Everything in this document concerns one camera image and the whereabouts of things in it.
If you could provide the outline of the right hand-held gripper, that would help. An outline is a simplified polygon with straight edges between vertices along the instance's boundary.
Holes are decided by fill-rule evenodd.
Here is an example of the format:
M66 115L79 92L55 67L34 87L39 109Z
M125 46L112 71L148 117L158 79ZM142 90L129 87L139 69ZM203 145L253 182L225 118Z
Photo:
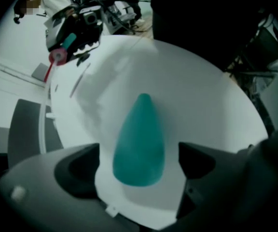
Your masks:
M76 36L70 49L75 51L71 60L78 60L81 54L89 53L100 46L103 31L103 9L100 5L70 5L49 18L46 26L46 47L52 51L62 46L69 35Z

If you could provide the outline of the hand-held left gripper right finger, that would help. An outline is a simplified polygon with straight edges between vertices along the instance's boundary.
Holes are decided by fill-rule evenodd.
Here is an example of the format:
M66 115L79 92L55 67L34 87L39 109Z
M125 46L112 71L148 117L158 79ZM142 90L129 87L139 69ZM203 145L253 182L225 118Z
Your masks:
M180 142L179 165L186 177L176 221L159 232L215 231L252 215L248 159L252 145L230 153Z

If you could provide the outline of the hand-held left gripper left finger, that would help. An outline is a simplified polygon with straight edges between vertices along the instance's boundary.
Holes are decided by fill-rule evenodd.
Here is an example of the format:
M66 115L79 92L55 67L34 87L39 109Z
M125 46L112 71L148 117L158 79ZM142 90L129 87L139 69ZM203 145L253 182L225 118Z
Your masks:
M0 178L0 194L41 232L139 232L137 224L112 217L98 196L99 144L35 155Z

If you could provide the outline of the teal spray bottle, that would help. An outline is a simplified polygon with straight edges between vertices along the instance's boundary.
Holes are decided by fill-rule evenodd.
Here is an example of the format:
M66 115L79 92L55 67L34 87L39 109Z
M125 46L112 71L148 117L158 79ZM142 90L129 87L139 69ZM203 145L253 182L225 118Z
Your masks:
M165 166L163 128L149 94L140 94L127 114L115 147L112 170L125 185L146 187L158 182Z

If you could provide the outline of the small black gadget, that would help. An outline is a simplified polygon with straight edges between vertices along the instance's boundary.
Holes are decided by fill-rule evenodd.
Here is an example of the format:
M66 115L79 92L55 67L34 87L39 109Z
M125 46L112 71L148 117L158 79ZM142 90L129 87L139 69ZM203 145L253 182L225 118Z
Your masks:
M89 57L90 57L90 54L89 54L89 53L81 54L81 55L78 57L76 66L79 67L79 65L80 65L81 63L85 62Z

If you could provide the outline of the grey desk divider panel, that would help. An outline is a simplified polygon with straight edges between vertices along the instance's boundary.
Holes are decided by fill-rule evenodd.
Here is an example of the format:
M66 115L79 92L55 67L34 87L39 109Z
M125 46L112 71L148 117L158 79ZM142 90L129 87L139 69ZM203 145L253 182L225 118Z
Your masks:
M8 136L9 169L19 162L40 154L39 149L39 103L19 99L14 109ZM45 119L47 152L63 149L52 119Z
M39 80L39 81L42 81L44 82L44 79L45 79L45 76L46 76L46 73L48 71L49 67L43 63L40 63L36 69L34 70L34 72L32 73L32 77Z

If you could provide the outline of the person's dark clothed body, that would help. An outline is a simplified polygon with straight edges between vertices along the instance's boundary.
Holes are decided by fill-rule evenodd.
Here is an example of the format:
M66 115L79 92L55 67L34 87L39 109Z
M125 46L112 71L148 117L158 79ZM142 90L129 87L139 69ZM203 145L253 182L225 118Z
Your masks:
M151 0L156 40L193 52L219 69L230 61L229 35L213 11L200 0Z

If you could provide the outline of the black office chair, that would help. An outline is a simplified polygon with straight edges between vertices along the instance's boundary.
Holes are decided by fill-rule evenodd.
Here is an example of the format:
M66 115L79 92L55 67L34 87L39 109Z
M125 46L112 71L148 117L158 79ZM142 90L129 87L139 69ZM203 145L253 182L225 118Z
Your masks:
M264 14L255 35L225 69L230 77L260 77L274 79L278 70L271 67L278 60L278 30L273 14Z

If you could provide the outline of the white divider bracket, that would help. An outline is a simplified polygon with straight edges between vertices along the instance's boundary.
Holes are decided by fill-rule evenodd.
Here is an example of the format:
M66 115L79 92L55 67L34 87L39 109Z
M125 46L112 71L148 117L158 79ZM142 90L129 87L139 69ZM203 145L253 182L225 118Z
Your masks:
M107 205L105 212L111 216L112 218L116 217L119 213L119 210L117 209L117 207L113 204L109 204Z

